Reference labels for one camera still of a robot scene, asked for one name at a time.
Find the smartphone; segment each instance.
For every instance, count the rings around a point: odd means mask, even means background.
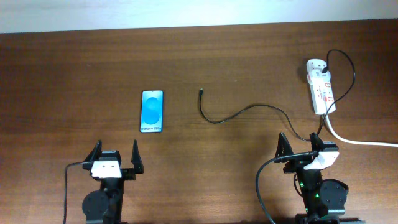
[[[141,133],[161,133],[163,130],[163,91],[142,91]]]

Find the power outlet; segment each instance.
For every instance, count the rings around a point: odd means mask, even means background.
[[[307,62],[307,80],[310,84],[312,103],[315,114],[323,115],[335,101],[331,90],[330,72],[322,73],[326,62],[320,59],[311,59]],[[328,113],[336,110],[334,104]]]

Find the white power cable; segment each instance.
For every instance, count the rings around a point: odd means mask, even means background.
[[[335,133],[335,130],[331,127],[329,116],[326,116],[326,124],[328,125],[328,128],[332,135],[334,135],[337,139],[343,142],[351,143],[351,144],[360,144],[360,145],[366,145],[366,146],[387,146],[387,147],[398,147],[398,144],[392,144],[392,143],[384,143],[384,142],[361,142],[361,141],[352,141],[352,140],[347,140],[342,137],[340,137],[338,134]]]

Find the black charging cable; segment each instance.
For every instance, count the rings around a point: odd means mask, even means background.
[[[331,52],[340,52],[342,53],[349,61],[349,63],[351,64],[351,67],[353,68],[353,82],[351,84],[351,86],[348,88],[348,90],[341,96],[339,97],[337,100],[335,100],[330,106],[329,108],[326,110],[325,115],[323,115],[323,119],[321,124],[319,125],[318,131],[317,131],[317,135],[319,136],[319,133],[321,133],[322,127],[325,124],[325,120],[326,120],[326,116],[328,116],[329,110],[330,108],[337,103],[338,101],[340,101],[341,99],[343,99],[348,93],[349,91],[351,91],[351,89],[354,87],[355,84],[355,76],[356,76],[356,72],[355,72],[355,66],[354,66],[354,62],[351,60],[351,58],[348,56],[348,54],[342,50],[338,50],[338,49],[331,49],[328,51],[328,54],[326,55],[326,67],[322,70],[322,73],[326,73],[327,71],[329,71],[329,55]]]
[[[227,121],[229,121],[229,120],[235,118],[237,115],[239,115],[239,114],[245,112],[246,110],[248,110],[248,109],[250,109],[250,108],[255,108],[255,107],[259,107],[259,106],[265,106],[265,107],[268,107],[268,108],[275,109],[275,110],[281,112],[282,114],[284,114],[285,117],[286,117],[286,119],[287,119],[287,122],[289,123],[290,128],[291,128],[292,131],[293,131],[293,133],[294,133],[299,139],[301,139],[301,140],[303,140],[303,141],[309,141],[308,139],[305,139],[305,138],[301,137],[299,134],[297,134],[296,130],[293,128],[293,125],[292,125],[292,123],[290,122],[290,119],[289,119],[289,117],[287,116],[287,114],[285,113],[285,111],[283,111],[282,109],[280,109],[280,108],[278,108],[278,107],[276,107],[276,106],[272,106],[272,105],[267,105],[267,104],[262,104],[262,103],[251,104],[251,105],[249,105],[249,106],[247,106],[247,107],[241,109],[240,111],[238,111],[238,112],[235,113],[234,115],[229,116],[229,117],[227,117],[227,118],[225,118],[225,119],[222,119],[222,120],[219,120],[219,121],[211,121],[211,120],[209,120],[209,119],[206,117],[206,115],[203,113],[203,110],[202,110],[202,108],[201,108],[201,98],[202,98],[202,96],[203,96],[203,89],[201,88],[200,91],[199,91],[199,109],[200,109],[200,113],[201,113],[201,115],[203,116],[203,118],[204,118],[207,122],[209,122],[209,123],[211,123],[211,124],[222,124],[222,123],[225,123],[225,122],[227,122]]]
[[[271,162],[275,162],[275,161],[279,161],[281,159],[292,159],[295,157],[300,157],[300,156],[317,156],[318,152],[317,151],[311,151],[311,152],[303,152],[303,153],[297,153],[297,154],[292,154],[292,155],[287,155],[287,156],[279,156],[279,157],[275,157],[272,158],[270,160],[268,160],[267,162],[265,162],[260,169],[257,171],[257,175],[256,175],[256,192],[257,192],[257,197],[259,199],[260,205],[262,207],[262,210],[264,211],[264,213],[266,214],[267,218],[269,219],[269,221],[272,224],[275,224],[275,221],[272,219],[271,215],[269,214],[266,206],[264,205],[264,202],[262,201],[261,195],[260,195],[260,190],[259,190],[259,177],[260,177],[260,173],[263,170],[263,168],[270,164]]]
[[[294,174],[294,176],[293,176],[293,185],[294,185],[294,189],[296,190],[296,192],[298,193],[298,195],[300,196],[300,197],[303,197],[303,195],[300,193],[300,191],[299,191],[299,188],[297,187],[297,185],[296,185],[296,181],[298,181],[298,179],[296,179],[296,177],[297,177],[297,174]]]
[[[91,164],[92,162],[74,162],[65,167],[65,196],[63,198],[63,224],[67,222],[67,191],[68,191],[68,169],[71,166]]]

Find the wood grain surface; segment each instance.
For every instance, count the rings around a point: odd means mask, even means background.
[[[398,141],[398,21],[311,22],[0,35],[0,223],[61,223],[63,169],[98,139],[131,167],[137,139],[145,174],[126,182],[129,223],[266,222],[256,197],[258,168],[283,131],[295,152],[310,150],[285,118],[249,110],[220,125],[211,119],[250,103],[282,108],[302,136],[317,130],[305,63],[346,51],[356,84],[330,116],[335,131],[361,141]],[[331,55],[335,96],[351,67]],[[165,92],[164,131],[141,134],[141,91]],[[350,186],[345,217],[397,223],[398,149],[336,141],[340,157],[324,178]],[[283,165],[263,171],[260,189],[273,217],[305,213]],[[99,189],[88,172],[69,172],[67,223],[84,223],[81,203]]]

